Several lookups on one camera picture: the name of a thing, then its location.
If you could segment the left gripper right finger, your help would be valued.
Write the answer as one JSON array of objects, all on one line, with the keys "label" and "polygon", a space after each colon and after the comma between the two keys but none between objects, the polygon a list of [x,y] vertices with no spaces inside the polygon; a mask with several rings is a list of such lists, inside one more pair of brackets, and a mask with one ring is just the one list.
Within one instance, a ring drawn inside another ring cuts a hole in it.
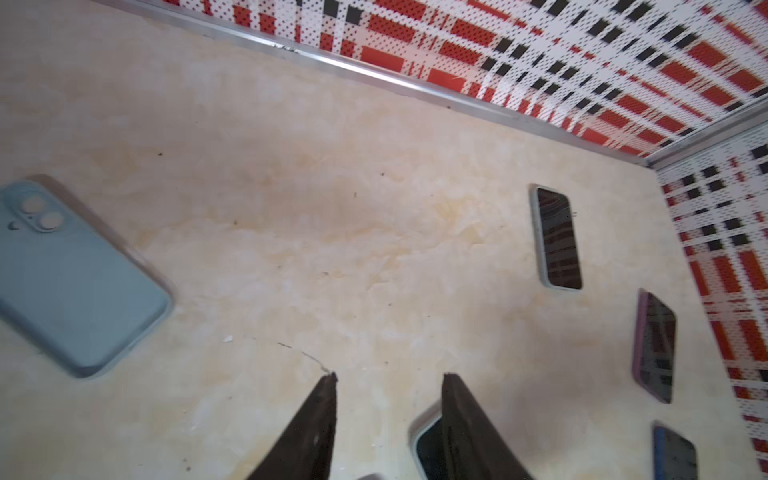
[{"label": "left gripper right finger", "polygon": [[442,437],[449,479],[532,479],[458,374],[441,387]]}]

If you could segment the blue case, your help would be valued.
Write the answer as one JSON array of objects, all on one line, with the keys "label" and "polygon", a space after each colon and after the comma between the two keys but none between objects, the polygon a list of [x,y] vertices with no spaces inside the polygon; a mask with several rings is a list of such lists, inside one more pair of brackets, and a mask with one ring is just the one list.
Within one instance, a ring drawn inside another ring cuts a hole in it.
[{"label": "blue case", "polygon": [[63,184],[1,189],[1,316],[76,378],[104,373],[175,306],[168,283]]}]

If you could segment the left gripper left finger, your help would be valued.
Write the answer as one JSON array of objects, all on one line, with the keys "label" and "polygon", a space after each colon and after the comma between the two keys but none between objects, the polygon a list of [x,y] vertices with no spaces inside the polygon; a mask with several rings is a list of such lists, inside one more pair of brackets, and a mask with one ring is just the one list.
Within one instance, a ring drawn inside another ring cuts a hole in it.
[{"label": "left gripper left finger", "polygon": [[337,376],[322,376],[271,450],[247,477],[328,480],[337,424]]}]

